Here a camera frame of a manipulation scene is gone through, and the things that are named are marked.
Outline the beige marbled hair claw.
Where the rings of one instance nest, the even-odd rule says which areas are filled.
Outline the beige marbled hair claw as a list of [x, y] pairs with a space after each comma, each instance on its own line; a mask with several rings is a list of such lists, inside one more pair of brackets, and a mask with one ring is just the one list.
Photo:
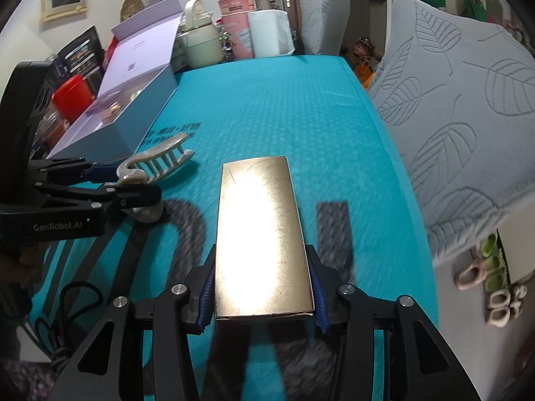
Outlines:
[[118, 185], [149, 185], [171, 176], [182, 168], [195, 154], [194, 150], [182, 148], [191, 136], [180, 132], [155, 147], [126, 158], [116, 169]]

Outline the gold rectangular box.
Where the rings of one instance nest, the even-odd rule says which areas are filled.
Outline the gold rectangular box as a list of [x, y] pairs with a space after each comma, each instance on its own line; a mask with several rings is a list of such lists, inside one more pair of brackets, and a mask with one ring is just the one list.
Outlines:
[[314, 310], [287, 158], [224, 164], [215, 251], [216, 319], [309, 316]]

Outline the purple small product box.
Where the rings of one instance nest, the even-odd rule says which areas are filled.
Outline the purple small product box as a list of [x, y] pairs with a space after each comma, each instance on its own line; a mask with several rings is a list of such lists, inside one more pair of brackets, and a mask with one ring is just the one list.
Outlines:
[[85, 111], [85, 114], [88, 116], [100, 115], [103, 120], [107, 119], [105, 109], [113, 102], [94, 102], [93, 105]]

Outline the bear charm keychain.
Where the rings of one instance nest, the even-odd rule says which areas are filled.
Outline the bear charm keychain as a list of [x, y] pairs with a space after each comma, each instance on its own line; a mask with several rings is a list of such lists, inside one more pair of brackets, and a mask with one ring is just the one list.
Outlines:
[[119, 101], [113, 102], [105, 109], [106, 118], [108, 120], [116, 119], [130, 105], [130, 103], [130, 98], [120, 99]]

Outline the clear jar orange label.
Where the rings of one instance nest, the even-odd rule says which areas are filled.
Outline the clear jar orange label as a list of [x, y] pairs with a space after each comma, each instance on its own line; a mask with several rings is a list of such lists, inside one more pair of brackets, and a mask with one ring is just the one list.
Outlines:
[[69, 120], [55, 108], [49, 109], [38, 124], [34, 142], [52, 149], [69, 128]]

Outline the red plastic canister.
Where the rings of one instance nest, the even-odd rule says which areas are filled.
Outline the red plastic canister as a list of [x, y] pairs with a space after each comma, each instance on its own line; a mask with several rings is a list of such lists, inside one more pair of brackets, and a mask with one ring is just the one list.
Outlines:
[[80, 74], [72, 76], [52, 95], [57, 111], [71, 124], [93, 104], [93, 100], [93, 93]]

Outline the slippers on floor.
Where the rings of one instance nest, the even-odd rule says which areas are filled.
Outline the slippers on floor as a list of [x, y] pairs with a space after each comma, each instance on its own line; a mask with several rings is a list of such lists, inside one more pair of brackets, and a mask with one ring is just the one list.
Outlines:
[[504, 328], [521, 315], [534, 270], [513, 279], [498, 230], [471, 248], [470, 254], [471, 263], [455, 274], [454, 284], [459, 291], [483, 287], [486, 325]]

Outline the black snack bag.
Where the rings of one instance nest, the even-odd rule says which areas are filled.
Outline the black snack bag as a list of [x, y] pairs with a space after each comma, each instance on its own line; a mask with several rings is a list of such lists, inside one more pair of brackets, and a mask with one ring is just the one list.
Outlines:
[[68, 74], [80, 75], [93, 96], [97, 96], [104, 75], [104, 51], [96, 27], [92, 26], [73, 39], [58, 55]]

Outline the lavender open gift box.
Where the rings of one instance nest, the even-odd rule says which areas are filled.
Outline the lavender open gift box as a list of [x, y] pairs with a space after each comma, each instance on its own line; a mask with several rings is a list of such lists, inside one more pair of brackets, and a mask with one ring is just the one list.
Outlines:
[[95, 102], [130, 98], [131, 103], [114, 120], [84, 111], [49, 159], [84, 157], [107, 163], [136, 152], [177, 88], [171, 59], [182, 13], [179, 0], [162, 0], [112, 28], [118, 44]]

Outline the teal bubble mat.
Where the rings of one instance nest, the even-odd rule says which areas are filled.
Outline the teal bubble mat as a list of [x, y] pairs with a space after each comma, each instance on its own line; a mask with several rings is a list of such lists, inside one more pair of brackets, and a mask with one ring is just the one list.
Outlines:
[[438, 316], [423, 220], [395, 144], [336, 57], [236, 61], [181, 74], [146, 138], [185, 132], [194, 157], [162, 182], [155, 225], [117, 216], [104, 235], [52, 244], [30, 324], [76, 341], [118, 296], [159, 295], [224, 250], [223, 292], [249, 317], [284, 300], [277, 202], [297, 205], [322, 262], [368, 294], [409, 294]]

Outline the woven round fan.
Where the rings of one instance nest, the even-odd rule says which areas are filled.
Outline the woven round fan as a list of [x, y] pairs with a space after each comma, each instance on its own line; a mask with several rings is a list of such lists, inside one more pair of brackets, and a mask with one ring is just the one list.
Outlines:
[[137, 15], [145, 8], [142, 0], [124, 0], [120, 11], [120, 22]]

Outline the pink panda cup stack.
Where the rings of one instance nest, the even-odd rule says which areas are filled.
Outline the pink panda cup stack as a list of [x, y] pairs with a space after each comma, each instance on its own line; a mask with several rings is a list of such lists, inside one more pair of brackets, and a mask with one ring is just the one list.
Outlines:
[[255, 0], [218, 0], [222, 22], [229, 34], [237, 60], [254, 57], [247, 14], [255, 10]]

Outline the near grey leaf chair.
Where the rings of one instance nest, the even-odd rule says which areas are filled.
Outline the near grey leaf chair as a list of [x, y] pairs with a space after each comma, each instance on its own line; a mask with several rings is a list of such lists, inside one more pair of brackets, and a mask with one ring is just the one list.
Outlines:
[[368, 90], [431, 256], [473, 247], [534, 199], [534, 60], [500, 25], [395, 0]]

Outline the far grey leaf chair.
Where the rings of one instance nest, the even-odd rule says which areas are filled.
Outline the far grey leaf chair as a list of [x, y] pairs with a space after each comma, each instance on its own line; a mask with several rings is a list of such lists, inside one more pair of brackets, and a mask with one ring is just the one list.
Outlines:
[[300, 0], [305, 54], [339, 55], [351, 0]]

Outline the wall intercom panel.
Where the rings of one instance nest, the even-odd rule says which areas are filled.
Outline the wall intercom panel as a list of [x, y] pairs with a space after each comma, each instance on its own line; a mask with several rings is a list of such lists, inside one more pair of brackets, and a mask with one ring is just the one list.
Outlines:
[[41, 0], [41, 22], [48, 23], [88, 10], [88, 0]]

